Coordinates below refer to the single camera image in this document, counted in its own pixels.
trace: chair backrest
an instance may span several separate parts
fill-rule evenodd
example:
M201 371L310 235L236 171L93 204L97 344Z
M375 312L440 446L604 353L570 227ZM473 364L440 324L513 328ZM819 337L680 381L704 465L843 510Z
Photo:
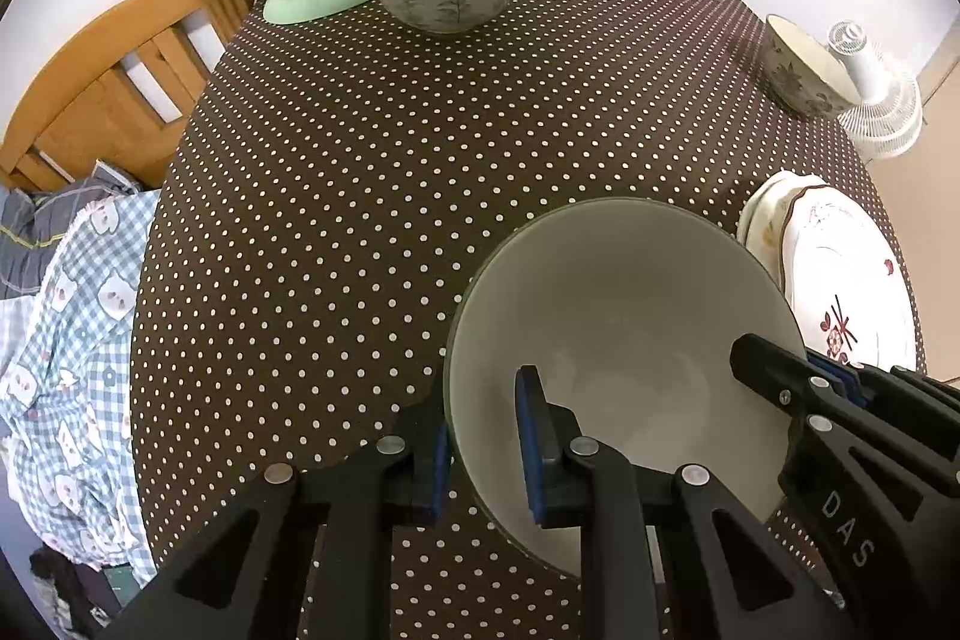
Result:
M100 158L147 185L163 182L209 73L179 23L203 10L223 44L242 0L126 0L80 30L47 63L13 113L0 145L0 181L53 191ZM181 116L165 122L120 66L136 53Z

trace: blue gripper pad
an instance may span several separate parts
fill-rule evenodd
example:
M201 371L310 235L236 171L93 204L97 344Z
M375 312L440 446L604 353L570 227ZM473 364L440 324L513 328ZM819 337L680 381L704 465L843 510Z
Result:
M443 501L446 498L446 487L450 479L450 436L446 423L437 432L437 441L433 448L433 500L431 509L434 520L440 518L443 511Z
M865 408L867 399L860 388L860 381L857 379L856 372L840 363L832 362L826 356L822 356L815 350L806 351L806 360L817 367L821 372L837 379L843 383L844 390L847 391L847 398L854 405Z
M517 371L514 384L517 402L517 432L520 433L520 455L523 458L523 479L527 486L527 504L537 524L544 523L546 499L544 497L544 458L536 443L536 426L530 410L527 378L524 371Z

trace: metal screw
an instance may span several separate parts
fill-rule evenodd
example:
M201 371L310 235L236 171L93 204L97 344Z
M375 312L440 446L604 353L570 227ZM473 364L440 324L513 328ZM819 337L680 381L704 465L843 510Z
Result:
M818 432L829 432L833 428L833 424L830 423L827 418L824 418L823 415L811 415L808 421L810 422L810 427L817 429Z
M577 456L596 456L600 444L593 437L574 437L570 440L570 450Z
M690 485L707 485L710 479L710 473L706 467L699 464L688 464L680 471L680 477Z
M263 471L263 477L273 485L283 485L291 477L294 477L294 468L283 462L271 464Z
M407 443L403 437L397 437L396 434L387 434L376 442L376 449L384 456L395 456L397 453L403 453Z
M843 594L841 594L839 591L827 591L827 589L824 589L824 594L833 600L833 603L837 606L837 608L840 608L841 610L846 608L847 601L844 599Z

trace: gray cloth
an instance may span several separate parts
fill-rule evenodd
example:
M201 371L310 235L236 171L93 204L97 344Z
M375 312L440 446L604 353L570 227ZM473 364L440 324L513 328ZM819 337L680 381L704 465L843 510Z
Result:
M11 191L0 206L0 299L40 290L59 241L86 204L142 190L127 172L98 161L90 177L54 194Z

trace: polka dot tablecloth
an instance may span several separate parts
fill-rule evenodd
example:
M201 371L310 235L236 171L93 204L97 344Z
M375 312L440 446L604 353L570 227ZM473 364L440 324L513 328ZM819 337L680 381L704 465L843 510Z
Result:
M269 464L331 464L389 431L433 383L472 273L560 205L651 196L733 233L786 167L856 199L902 261L840 127L766 92L762 28L740 0L514 0L459 39L375 1L286 28L251 14L140 282L131 408L157 563ZM493 530L456 465L450 497L438 528L395 535L392 635L575 637L575 582Z

